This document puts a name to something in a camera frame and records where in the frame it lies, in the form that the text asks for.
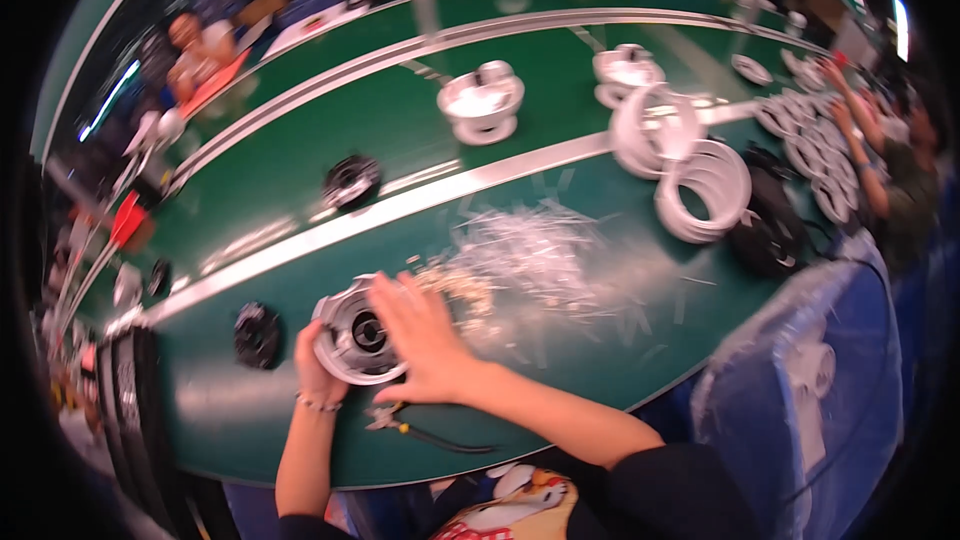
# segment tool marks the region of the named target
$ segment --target stack of white rings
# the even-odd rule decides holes
[[[761,99],[756,120],[783,139],[787,159],[803,177],[817,206],[831,222],[846,223],[859,206],[859,182],[847,158],[846,138],[823,114],[825,95],[801,94],[786,89],[783,95]]]
[[[669,114],[648,114],[650,102],[664,102]],[[613,158],[638,177],[659,180],[654,209],[678,239],[702,245],[730,231],[750,201],[750,172],[736,150],[702,139],[705,129],[688,96],[666,84],[634,90],[613,112],[609,135]],[[693,216],[680,198],[686,186],[703,201],[709,219]]]

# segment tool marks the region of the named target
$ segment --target hand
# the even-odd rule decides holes
[[[377,273],[366,296],[394,350],[408,364],[407,379],[380,390],[373,402],[463,402],[483,361],[471,354],[453,330],[439,294],[420,289],[406,271],[396,280],[402,286]]]
[[[841,132],[845,135],[853,133],[854,121],[850,117],[850,109],[847,107],[846,102],[841,99],[834,99],[834,101],[830,103],[830,114],[833,115],[833,121]]]
[[[833,85],[834,88],[843,92],[847,88],[847,79],[843,76],[843,71],[831,59],[821,58],[819,60],[820,74]]]
[[[313,352],[313,342],[320,335],[323,325],[320,319],[314,319],[296,335],[294,364],[299,378],[299,391],[310,400],[327,405],[344,400],[350,385],[334,378]]]

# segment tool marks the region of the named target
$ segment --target pliers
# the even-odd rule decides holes
[[[432,433],[417,429],[410,424],[398,421],[394,414],[407,406],[406,402],[397,402],[393,406],[378,406],[376,408],[366,408],[363,413],[373,418],[373,423],[367,424],[368,430],[380,430],[382,428],[396,428],[401,434],[409,437],[429,442],[430,444],[452,453],[468,453],[471,455],[484,455],[491,453],[496,447],[493,446],[464,446],[449,442],[443,438],[438,438]]]

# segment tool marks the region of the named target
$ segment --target person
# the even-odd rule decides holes
[[[865,101],[851,89],[834,61],[821,59],[820,69],[843,98],[833,102],[832,113],[849,144],[849,157],[870,208],[865,225],[876,239],[887,269],[897,276],[923,253],[933,226],[938,195],[936,153],[942,136],[923,103],[916,101],[910,113],[909,143],[895,141],[870,117]],[[856,136],[854,122],[886,163],[886,185]]]
[[[870,105],[876,124],[880,126],[887,138],[902,145],[910,143],[910,125],[904,121],[904,114],[908,111],[909,101],[902,92],[894,92],[894,99],[890,104],[890,113],[882,108],[877,92],[871,91],[869,88],[861,88],[860,96]]]
[[[443,298],[407,272],[395,282],[378,273],[366,297],[408,364],[405,381],[381,389],[373,402],[450,403],[492,414],[555,444],[566,458],[560,464],[591,467],[602,480],[591,492],[561,467],[526,460],[498,467],[477,482],[474,489],[483,488],[479,502],[445,509],[451,518],[440,519],[422,537],[759,537],[753,513],[713,448],[665,445],[629,413],[480,360],[454,331]],[[323,521],[336,410],[348,387],[314,354],[322,325],[312,321],[294,348],[300,390],[275,486],[285,540],[350,538]],[[454,486],[439,494],[435,508]]]
[[[198,86],[234,62],[234,29],[224,19],[203,28],[199,17],[181,13],[168,31],[180,56],[167,73],[167,85],[177,102],[189,102]]]

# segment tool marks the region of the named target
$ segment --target black sleeve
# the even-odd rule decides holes
[[[754,513],[703,444],[668,444],[620,461],[609,475],[613,506],[669,538],[760,538]]]
[[[280,518],[280,540],[354,540],[354,536],[319,517],[284,515]]]

